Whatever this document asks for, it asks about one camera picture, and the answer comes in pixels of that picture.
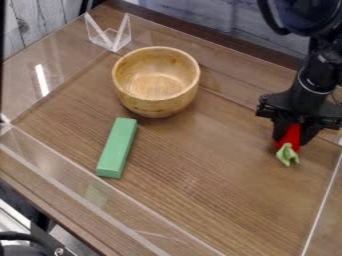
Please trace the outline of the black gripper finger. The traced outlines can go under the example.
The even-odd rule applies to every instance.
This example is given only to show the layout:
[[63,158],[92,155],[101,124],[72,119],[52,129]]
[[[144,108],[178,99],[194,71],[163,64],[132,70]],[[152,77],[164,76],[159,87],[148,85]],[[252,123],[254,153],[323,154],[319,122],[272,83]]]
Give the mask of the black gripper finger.
[[305,146],[315,138],[323,129],[323,125],[319,122],[310,121],[302,124],[301,128],[301,145]]
[[274,119],[272,120],[272,139],[279,142],[282,138],[286,135],[289,126],[290,126],[290,121],[286,119]]

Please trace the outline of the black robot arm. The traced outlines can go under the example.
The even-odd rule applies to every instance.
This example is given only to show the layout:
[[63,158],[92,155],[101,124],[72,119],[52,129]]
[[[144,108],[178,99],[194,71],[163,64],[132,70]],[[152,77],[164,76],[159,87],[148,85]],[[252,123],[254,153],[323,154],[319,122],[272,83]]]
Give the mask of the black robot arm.
[[309,39],[309,51],[290,88],[259,98],[256,115],[272,121],[272,139],[306,145],[325,129],[342,129],[342,0],[256,0],[279,35]]

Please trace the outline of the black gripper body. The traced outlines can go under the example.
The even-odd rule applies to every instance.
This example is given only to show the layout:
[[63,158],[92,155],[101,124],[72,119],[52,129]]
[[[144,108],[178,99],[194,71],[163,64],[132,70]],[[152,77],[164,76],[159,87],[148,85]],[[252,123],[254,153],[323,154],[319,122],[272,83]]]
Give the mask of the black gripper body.
[[275,130],[286,130],[291,124],[301,124],[321,129],[342,128],[342,106],[323,102],[311,113],[299,112],[290,105],[290,92],[266,94],[259,97],[256,115],[274,123]]

